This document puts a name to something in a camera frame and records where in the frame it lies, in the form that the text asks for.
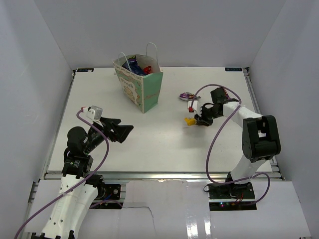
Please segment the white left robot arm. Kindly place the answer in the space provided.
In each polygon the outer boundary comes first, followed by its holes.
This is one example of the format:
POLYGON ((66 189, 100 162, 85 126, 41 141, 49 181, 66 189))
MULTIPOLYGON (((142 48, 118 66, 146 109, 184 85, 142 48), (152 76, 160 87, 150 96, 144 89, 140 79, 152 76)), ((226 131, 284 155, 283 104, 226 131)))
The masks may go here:
POLYGON ((58 199, 40 234, 33 239, 75 239, 95 199, 105 196, 104 178, 91 172, 90 153, 103 141, 122 143, 133 130, 120 119, 100 118, 88 131, 75 126, 68 131, 58 199))

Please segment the red candy bag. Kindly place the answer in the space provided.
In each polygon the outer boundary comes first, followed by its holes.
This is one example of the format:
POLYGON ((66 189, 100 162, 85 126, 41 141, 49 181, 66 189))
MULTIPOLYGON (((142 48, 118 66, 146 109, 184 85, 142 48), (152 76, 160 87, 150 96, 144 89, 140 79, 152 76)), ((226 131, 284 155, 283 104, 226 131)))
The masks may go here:
POLYGON ((151 66, 145 67, 145 68, 143 69, 143 71, 144 71, 144 73, 145 73, 146 75, 151 74, 151 73, 153 72, 151 66))

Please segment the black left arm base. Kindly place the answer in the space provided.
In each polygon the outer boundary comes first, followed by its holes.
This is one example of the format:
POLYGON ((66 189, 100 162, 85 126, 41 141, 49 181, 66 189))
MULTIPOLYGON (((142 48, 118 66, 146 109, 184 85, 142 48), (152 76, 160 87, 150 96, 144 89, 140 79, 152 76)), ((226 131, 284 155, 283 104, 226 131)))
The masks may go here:
POLYGON ((96 200, 119 200, 121 197, 121 185, 120 184, 101 184, 97 187, 98 196, 96 200))

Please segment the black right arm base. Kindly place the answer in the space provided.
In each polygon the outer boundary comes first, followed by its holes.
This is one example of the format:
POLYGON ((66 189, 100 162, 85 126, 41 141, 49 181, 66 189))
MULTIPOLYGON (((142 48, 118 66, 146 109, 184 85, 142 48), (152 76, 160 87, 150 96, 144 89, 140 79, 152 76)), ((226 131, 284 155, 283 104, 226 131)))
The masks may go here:
POLYGON ((208 194, 211 212, 257 210, 252 183, 221 186, 207 184, 203 191, 208 194))

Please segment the yellow snack bar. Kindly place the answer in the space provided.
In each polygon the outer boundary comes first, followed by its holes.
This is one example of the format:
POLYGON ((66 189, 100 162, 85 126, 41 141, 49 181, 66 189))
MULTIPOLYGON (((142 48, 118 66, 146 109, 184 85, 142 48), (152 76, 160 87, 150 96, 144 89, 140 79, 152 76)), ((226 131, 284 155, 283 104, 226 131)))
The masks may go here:
POLYGON ((188 126, 193 126, 197 124, 197 120, 195 118, 185 118, 184 121, 188 126))

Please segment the dark purple candy bar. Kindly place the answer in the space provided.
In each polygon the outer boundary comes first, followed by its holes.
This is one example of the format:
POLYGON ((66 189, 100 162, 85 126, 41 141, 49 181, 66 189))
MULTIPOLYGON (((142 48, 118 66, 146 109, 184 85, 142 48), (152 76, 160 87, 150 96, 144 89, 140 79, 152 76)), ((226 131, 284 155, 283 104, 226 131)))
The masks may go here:
POLYGON ((229 94, 228 94, 228 92, 227 92, 227 90, 226 90, 225 88, 223 88, 223 91, 224 91, 224 94, 225 94, 225 99, 226 99, 227 101, 232 100, 232 98, 229 96, 229 94))

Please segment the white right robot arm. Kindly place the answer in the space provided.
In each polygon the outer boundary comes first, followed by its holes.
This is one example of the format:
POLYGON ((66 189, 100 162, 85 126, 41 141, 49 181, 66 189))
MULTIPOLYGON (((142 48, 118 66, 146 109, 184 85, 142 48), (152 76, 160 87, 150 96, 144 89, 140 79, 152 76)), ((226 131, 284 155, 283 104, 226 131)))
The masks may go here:
POLYGON ((281 152, 281 143, 276 118, 261 115, 242 104, 237 93, 228 87, 215 85, 211 91, 212 102, 198 107, 195 99, 188 102, 188 111, 194 113, 191 125, 211 126, 214 119, 225 117, 209 147, 205 172, 208 180, 215 186, 224 186, 226 195, 232 199, 243 193, 243 184, 259 176, 257 170, 266 161, 281 152), (209 160, 212 148, 226 124, 232 120, 242 129, 241 147, 243 156, 236 167, 228 173, 225 182, 215 181, 209 174, 209 160))

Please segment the blue purple snack bag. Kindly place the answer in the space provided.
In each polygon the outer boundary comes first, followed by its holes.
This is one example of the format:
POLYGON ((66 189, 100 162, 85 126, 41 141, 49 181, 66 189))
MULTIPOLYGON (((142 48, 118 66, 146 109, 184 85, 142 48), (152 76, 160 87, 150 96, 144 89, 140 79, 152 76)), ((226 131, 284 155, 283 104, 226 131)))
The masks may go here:
POLYGON ((125 63, 122 65, 122 67, 136 75, 140 75, 140 76, 147 75, 147 73, 138 65, 136 55, 125 60, 125 63))

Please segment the purple chocolate egg candy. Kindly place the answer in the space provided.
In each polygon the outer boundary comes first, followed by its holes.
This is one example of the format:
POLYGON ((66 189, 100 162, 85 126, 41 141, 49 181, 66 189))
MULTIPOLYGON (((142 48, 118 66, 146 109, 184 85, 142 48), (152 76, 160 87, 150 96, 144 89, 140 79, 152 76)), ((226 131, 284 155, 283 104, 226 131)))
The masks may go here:
POLYGON ((179 99, 182 101, 192 101, 193 98, 194 98, 194 94, 190 92, 184 92, 179 95, 179 99))

